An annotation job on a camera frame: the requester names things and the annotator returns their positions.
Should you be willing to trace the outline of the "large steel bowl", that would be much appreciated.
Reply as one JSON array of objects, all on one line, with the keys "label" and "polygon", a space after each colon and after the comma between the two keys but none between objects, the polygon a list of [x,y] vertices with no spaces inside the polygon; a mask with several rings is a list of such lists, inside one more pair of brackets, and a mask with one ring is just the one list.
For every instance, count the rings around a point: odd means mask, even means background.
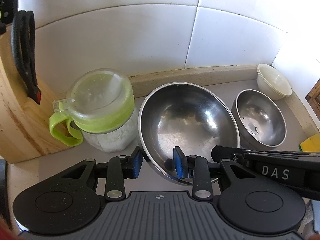
[{"label": "large steel bowl", "polygon": [[210,90],[171,82],[151,91],[138,114],[138,144],[149,166],[166,180],[192,185],[177,176],[173,149],[213,162],[214,146],[239,148],[240,133],[227,105]]}]

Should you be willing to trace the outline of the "small steel bowl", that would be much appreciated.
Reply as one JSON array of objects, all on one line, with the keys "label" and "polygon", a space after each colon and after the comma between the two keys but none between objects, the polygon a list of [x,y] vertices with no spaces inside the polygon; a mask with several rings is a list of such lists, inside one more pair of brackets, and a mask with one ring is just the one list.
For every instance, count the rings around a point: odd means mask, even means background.
[{"label": "small steel bowl", "polygon": [[269,151],[286,139],[287,127],[279,107],[265,94],[253,89],[241,91],[231,110],[240,133],[240,145]]}]

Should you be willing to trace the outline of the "black kitchen scissors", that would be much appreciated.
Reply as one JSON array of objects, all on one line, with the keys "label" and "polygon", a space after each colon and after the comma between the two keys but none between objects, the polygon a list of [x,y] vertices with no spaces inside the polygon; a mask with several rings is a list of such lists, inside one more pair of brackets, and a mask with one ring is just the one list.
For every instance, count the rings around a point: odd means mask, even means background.
[{"label": "black kitchen scissors", "polygon": [[34,12],[16,12],[11,29],[11,51],[16,69],[25,83],[27,96],[38,105],[41,90],[37,84],[35,70],[35,17]]}]

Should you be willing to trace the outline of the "yellow green sponge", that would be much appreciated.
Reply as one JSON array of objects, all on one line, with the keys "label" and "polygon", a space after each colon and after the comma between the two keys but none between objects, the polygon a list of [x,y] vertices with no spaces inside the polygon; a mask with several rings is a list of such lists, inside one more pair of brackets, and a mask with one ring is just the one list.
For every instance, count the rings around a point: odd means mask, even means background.
[{"label": "yellow green sponge", "polygon": [[320,134],[314,134],[299,145],[302,152],[320,152]]}]

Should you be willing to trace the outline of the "glass jar green lid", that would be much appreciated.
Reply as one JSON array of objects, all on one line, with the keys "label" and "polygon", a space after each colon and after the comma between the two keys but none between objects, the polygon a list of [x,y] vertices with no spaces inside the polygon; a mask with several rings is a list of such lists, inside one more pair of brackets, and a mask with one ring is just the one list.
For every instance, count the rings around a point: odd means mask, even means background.
[{"label": "glass jar green lid", "polygon": [[122,151],[137,134],[138,113],[131,82],[114,69],[80,76],[65,99],[53,102],[51,135],[67,146],[83,141],[106,152]]}]

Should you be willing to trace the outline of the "cream ceramic bowl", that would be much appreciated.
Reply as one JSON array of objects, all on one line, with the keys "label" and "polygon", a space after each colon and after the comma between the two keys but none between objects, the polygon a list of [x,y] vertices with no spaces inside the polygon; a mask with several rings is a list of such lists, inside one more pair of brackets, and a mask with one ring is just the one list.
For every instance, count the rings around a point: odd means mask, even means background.
[{"label": "cream ceramic bowl", "polygon": [[283,74],[268,64],[257,67],[257,84],[259,90],[273,101],[288,98],[292,88]]}]

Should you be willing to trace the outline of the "wooden knife block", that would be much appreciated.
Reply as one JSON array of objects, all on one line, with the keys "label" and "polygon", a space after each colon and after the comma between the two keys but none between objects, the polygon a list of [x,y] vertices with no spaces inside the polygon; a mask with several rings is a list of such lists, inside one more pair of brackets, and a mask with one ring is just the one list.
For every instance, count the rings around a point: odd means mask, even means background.
[{"label": "wooden knife block", "polygon": [[0,69],[1,157],[13,164],[68,149],[49,132],[55,94],[38,79],[40,104],[27,96],[11,52],[10,26],[1,35]]}]

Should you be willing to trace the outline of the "wooden window frame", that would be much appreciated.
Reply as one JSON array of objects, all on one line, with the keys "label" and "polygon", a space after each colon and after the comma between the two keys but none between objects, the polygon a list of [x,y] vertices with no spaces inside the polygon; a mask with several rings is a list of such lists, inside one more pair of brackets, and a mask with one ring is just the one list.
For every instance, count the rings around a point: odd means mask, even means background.
[{"label": "wooden window frame", "polygon": [[313,86],[305,99],[311,106],[318,120],[320,120],[320,80]]}]

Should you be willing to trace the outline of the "large black handled knife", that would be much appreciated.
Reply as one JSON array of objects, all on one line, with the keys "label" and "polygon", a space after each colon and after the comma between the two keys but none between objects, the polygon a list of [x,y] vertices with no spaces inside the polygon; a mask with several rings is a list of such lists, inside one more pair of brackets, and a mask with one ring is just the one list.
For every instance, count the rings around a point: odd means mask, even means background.
[{"label": "large black handled knife", "polygon": [[1,3],[1,35],[6,32],[6,26],[11,24],[17,12],[18,0],[0,0]]}]

